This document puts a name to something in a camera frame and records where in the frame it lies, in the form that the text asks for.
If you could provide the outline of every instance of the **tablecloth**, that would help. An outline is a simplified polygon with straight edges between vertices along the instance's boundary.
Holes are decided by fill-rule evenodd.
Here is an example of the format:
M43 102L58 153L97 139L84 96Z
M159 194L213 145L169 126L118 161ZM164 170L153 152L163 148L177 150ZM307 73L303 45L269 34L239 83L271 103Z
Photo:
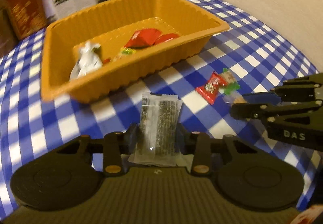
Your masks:
M112 92L91 105L63 95L52 102L40 99L41 53L45 31L24 39L0 62L0 218L17 204L10 190L12 173L80 134L102 138L139 122L142 93L176 94L184 102L180 122L191 131L240 138L295 166L305 187L298 202L304 209L315 188L320 162L318 152L268 138L259 121L236 121L222 96L214 105L200 97L201 86L212 71L230 68L240 93L268 91L285 79L317 73L317 69L289 41L243 10L222 0L189 0L230 24L230 30L214 35L200 54ZM102 157L93 166L102 170Z

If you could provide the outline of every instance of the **red candy wrapper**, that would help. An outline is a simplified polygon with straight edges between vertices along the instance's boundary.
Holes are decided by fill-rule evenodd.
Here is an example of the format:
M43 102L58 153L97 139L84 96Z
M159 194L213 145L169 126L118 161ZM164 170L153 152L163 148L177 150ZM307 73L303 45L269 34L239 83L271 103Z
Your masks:
M145 47L152 46L162 32L155 28L146 28L136 31L124 47Z
M156 42L154 45L158 45L160 43L163 43L163 42L167 42L167 41L171 41L175 38L178 38L179 35L175 34L175 33L170 33L170 34L166 34L166 35L162 35L160 36L159 38L157 38Z
M195 90L210 104L213 105L219 92L219 87L228 83L217 73L213 72L209 81Z

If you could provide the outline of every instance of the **red wrapped candy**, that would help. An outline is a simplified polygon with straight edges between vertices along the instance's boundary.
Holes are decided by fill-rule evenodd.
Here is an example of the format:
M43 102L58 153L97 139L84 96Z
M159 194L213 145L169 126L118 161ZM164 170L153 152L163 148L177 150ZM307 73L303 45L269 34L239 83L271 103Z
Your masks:
M175 38L178 38L178 37L179 37L179 35L177 35L176 33L170 33L170 34L162 35L159 38L157 38L154 45L158 45L158 44L163 43L163 42L171 41L171 40L173 40Z
M146 28L136 31L124 47L136 48L152 46L162 32L156 28Z
M213 105L219 92L219 87L228 83L219 74L213 72L209 81L195 90L210 104Z

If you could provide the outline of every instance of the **white plastic wrapper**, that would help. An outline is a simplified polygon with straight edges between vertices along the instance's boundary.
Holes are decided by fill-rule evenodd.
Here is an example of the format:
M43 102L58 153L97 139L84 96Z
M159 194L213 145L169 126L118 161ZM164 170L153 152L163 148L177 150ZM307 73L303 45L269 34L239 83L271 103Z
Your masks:
M94 53L95 48L100 48L100 44L86 42L84 47L80 48L80 59L76 62L72 69L70 80L85 76L102 67L99 56Z
M130 162L160 167L177 165L175 132L181 106L177 95L143 94L140 134Z

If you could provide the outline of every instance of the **orange plastic tray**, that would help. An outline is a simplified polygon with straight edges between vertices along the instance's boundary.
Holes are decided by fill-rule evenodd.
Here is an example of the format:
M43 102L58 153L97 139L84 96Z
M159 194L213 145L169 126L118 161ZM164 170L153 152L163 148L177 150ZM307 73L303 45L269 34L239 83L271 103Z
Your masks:
M78 49L90 40L101 44L102 59L113 58L143 28L158 28L179 38L104 65L69 81ZM186 0L109 0L52 23L43 48L41 97L53 100L69 93L88 103L120 86L161 70L201 51L210 37L229 25Z

